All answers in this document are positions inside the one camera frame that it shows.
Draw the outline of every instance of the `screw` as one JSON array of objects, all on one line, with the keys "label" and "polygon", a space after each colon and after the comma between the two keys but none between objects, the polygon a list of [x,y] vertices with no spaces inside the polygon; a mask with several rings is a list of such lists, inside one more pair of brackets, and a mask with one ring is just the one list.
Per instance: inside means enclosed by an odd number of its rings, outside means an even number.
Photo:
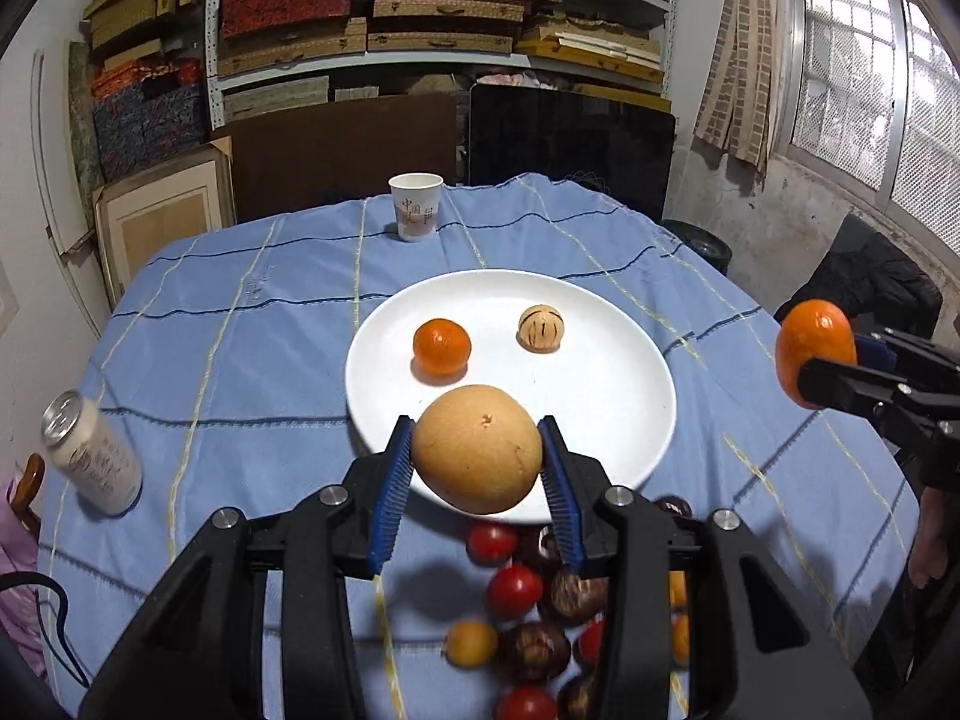
[{"label": "screw", "polygon": [[214,528],[227,531],[240,521],[240,512],[237,509],[217,509],[210,519]]},{"label": "screw", "polygon": [[320,501],[328,506],[339,506],[347,501],[349,493],[340,485],[330,485],[320,491]]},{"label": "screw", "polygon": [[736,531],[740,527],[740,516],[733,509],[717,509],[713,513],[713,523],[721,531]]},{"label": "screw", "polygon": [[608,504],[613,506],[627,506],[634,502],[634,493],[632,490],[622,488],[619,485],[608,488],[606,493],[603,494],[603,497],[606,498]]}]

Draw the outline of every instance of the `blue tablecloth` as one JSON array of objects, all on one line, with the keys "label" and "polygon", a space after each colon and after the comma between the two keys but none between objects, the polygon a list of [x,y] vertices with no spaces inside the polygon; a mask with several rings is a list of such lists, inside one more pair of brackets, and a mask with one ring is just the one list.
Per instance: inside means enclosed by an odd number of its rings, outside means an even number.
[{"label": "blue tablecloth", "polygon": [[[59,474],[45,498],[40,566],[69,593],[67,635],[88,670],[213,509],[281,512],[342,478],[357,452],[343,380],[353,333],[404,287],[477,268],[568,280],[643,327],[670,365],[679,412],[644,494],[683,495],[698,517],[736,509],[856,657],[904,568],[917,502],[867,423],[800,409],[781,392],[778,326],[750,296],[643,215],[539,175],[445,190],[440,234],[429,242],[400,242],[393,221],[389,196],[280,215],[177,242],[136,276],[80,388],[140,456],[141,500],[119,519],[101,518]],[[496,679],[454,670],[440,655],[452,622],[482,614],[491,573],[467,560],[467,524],[411,496],[382,576],[389,650],[377,587],[349,583],[373,718],[490,713]],[[271,718],[282,716],[279,598],[272,581]],[[75,712],[83,690],[48,664],[56,695]]]}]

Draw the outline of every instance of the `curtain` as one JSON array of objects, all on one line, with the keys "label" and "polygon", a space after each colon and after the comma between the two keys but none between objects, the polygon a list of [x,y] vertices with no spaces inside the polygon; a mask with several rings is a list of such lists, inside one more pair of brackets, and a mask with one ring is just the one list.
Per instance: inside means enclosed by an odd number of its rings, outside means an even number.
[{"label": "curtain", "polygon": [[724,0],[693,134],[765,172],[773,69],[773,0]]}]

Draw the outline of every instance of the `window screen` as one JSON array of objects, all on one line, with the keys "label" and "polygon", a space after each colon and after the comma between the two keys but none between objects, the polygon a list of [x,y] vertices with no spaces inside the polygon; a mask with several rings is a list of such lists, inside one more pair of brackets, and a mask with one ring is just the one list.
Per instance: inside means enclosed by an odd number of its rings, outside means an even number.
[{"label": "window screen", "polygon": [[960,77],[913,2],[904,17],[909,86],[893,199],[960,253]]},{"label": "window screen", "polygon": [[890,0],[805,0],[794,145],[880,189],[893,103]]}]

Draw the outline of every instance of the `human hand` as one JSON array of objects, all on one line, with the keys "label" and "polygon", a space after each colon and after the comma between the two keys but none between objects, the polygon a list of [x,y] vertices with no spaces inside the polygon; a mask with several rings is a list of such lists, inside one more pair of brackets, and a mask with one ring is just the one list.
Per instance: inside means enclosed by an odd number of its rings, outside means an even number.
[{"label": "human hand", "polygon": [[947,493],[942,490],[926,488],[920,495],[920,527],[907,561],[907,574],[917,589],[947,573],[949,553],[942,533],[946,507]]}]

